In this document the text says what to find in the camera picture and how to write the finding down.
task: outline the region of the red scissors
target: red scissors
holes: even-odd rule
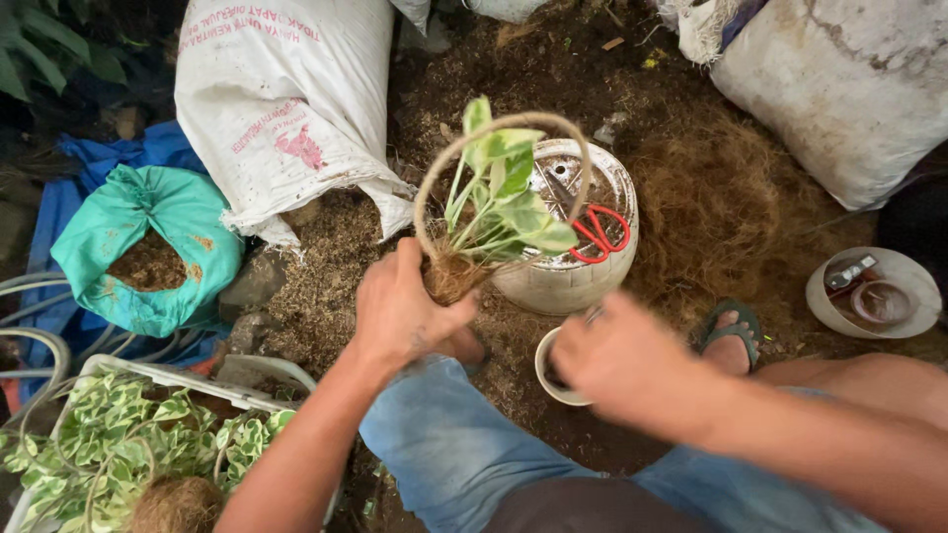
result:
[[[576,203],[576,197],[570,194],[569,189],[560,183],[559,180],[556,179],[556,176],[550,173],[550,171],[546,171],[546,179],[544,181],[546,181],[547,186],[550,187],[550,192],[553,193],[554,198],[557,198],[566,206],[565,212],[573,212],[573,206]],[[599,218],[595,215],[598,212],[611,216],[612,218],[619,221],[619,225],[622,227],[622,240],[618,245],[614,245],[609,240],[606,232],[602,229],[602,225],[599,223]],[[629,222],[627,222],[621,214],[597,204],[589,204],[586,206],[586,216],[588,216],[592,222],[592,227],[595,229],[595,233],[579,222],[578,217],[573,221],[573,229],[579,231],[585,235],[587,239],[591,240],[595,247],[599,248],[599,251],[602,252],[602,255],[598,257],[589,257],[579,253],[576,248],[570,248],[570,253],[572,253],[573,257],[579,261],[590,265],[602,263],[609,258],[610,252],[621,251],[629,243],[629,236],[631,235],[631,232],[629,231]]]

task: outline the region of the teal bag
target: teal bag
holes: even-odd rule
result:
[[[220,324],[217,293],[240,268],[244,240],[220,222],[229,204],[206,175],[118,165],[90,194],[50,251],[76,302],[139,335]],[[154,228],[186,264],[179,288],[138,292],[105,270]]]

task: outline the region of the blue jeans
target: blue jeans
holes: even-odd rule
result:
[[[359,432],[428,530],[478,532],[513,490],[554,477],[603,477],[507,420],[457,360],[429,356],[425,364],[392,381]],[[684,446],[631,481],[718,531],[884,531],[825,492]]]

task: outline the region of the green sandal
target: green sandal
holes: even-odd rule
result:
[[[727,326],[722,327],[721,329],[715,329],[715,323],[718,322],[718,316],[725,311],[737,311],[738,312],[738,321]],[[740,325],[741,322],[747,322],[748,327]],[[760,322],[757,320],[757,315],[748,307],[746,304],[741,303],[733,298],[728,298],[723,302],[719,303],[711,312],[708,314],[707,318],[704,320],[704,329],[702,330],[702,348],[699,351],[703,352],[704,348],[707,347],[712,341],[720,339],[721,337],[726,337],[728,335],[737,335],[744,341],[744,346],[747,348],[747,358],[751,361],[751,370],[754,370],[754,366],[757,364],[757,358],[759,353],[757,348],[754,346],[754,341],[760,341],[763,339],[763,334],[760,332]]]

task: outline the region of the plastic bowl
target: plastic bowl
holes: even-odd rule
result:
[[[872,269],[883,279],[911,292],[918,307],[904,321],[882,324],[878,331],[868,331],[844,317],[830,302],[823,282],[829,265],[852,263],[872,254],[879,263]],[[810,311],[830,329],[859,339],[906,339],[928,331],[939,319],[941,295],[927,270],[898,251],[885,248],[859,247],[841,251],[821,265],[807,282],[807,304]]]
[[[559,328],[550,331],[550,333],[547,333],[543,337],[543,340],[539,342],[539,346],[537,346],[537,356],[534,358],[534,366],[537,369],[537,379],[539,379],[539,384],[543,386],[543,390],[546,391],[548,395],[552,396],[557,401],[565,403],[566,405],[572,405],[576,407],[589,405],[592,402],[584,398],[578,392],[557,387],[544,375],[546,374],[547,355],[550,353],[550,349],[553,348],[553,342],[556,340],[557,333],[559,333]]]

